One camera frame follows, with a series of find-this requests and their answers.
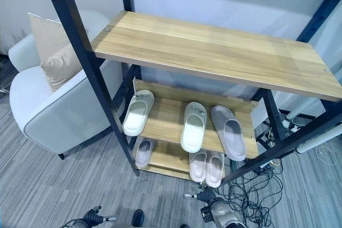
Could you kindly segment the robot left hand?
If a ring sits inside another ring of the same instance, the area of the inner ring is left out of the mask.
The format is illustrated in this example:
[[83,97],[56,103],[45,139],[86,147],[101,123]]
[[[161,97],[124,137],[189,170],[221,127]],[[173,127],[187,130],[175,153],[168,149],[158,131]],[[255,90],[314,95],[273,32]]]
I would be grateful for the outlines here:
[[116,221],[115,216],[99,215],[99,211],[101,210],[101,208],[101,206],[93,207],[83,216],[82,219],[87,223],[89,227],[94,227],[106,222],[111,223]]

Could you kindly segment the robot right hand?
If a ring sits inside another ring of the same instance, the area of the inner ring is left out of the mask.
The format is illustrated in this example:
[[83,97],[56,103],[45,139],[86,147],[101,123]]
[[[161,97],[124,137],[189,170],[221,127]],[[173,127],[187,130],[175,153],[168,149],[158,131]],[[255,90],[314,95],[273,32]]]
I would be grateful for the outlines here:
[[205,187],[201,192],[197,194],[184,193],[184,197],[189,199],[196,199],[200,202],[204,202],[207,205],[210,205],[211,202],[216,198],[216,194],[211,188]]

